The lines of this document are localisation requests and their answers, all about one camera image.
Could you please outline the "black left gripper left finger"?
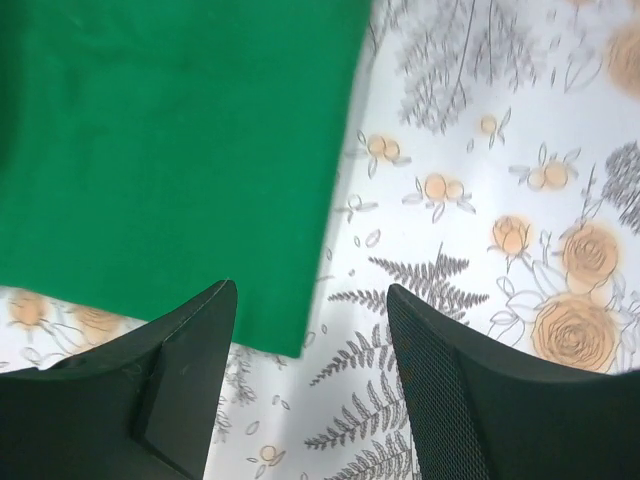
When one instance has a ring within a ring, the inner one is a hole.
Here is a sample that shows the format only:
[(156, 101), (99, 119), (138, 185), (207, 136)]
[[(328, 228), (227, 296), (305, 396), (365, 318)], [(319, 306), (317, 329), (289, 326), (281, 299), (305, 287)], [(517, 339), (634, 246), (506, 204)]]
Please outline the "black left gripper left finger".
[(40, 370), (1, 377), (5, 479), (200, 479), (237, 309), (234, 282)]

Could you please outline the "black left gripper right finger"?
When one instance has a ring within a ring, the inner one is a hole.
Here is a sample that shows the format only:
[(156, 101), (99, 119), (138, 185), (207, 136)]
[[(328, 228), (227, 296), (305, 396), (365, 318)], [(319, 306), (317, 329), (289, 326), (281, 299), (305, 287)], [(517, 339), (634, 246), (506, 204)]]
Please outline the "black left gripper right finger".
[(387, 313), (426, 479), (635, 479), (639, 375), (591, 373), (508, 347), (403, 286)]

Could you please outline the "green t shirt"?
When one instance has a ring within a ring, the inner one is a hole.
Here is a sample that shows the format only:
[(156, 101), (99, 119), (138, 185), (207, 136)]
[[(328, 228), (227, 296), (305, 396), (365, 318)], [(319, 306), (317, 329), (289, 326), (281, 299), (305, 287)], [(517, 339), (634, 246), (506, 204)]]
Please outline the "green t shirt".
[(5, 1), (1, 281), (296, 358), (367, 1)]

